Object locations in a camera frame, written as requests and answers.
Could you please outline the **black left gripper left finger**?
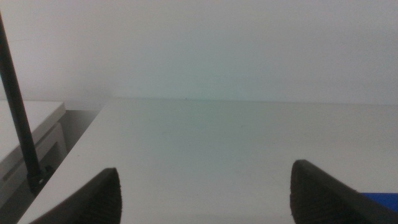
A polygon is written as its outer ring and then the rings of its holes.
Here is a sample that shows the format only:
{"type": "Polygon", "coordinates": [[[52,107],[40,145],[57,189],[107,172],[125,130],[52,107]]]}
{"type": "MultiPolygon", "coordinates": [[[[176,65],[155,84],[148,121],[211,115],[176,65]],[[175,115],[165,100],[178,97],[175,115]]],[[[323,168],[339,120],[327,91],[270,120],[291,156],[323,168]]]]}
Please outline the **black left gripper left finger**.
{"type": "Polygon", "coordinates": [[[122,196],[119,174],[106,168],[33,224],[119,224],[122,196]]]}

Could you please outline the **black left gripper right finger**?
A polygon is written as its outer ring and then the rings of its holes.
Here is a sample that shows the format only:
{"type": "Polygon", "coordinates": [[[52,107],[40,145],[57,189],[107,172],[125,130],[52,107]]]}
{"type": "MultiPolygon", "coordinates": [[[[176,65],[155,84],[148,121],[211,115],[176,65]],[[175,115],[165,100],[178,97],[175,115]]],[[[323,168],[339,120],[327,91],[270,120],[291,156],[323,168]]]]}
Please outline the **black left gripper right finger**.
{"type": "Polygon", "coordinates": [[[306,160],[293,163],[290,209],[295,223],[397,223],[397,212],[306,160]]]}

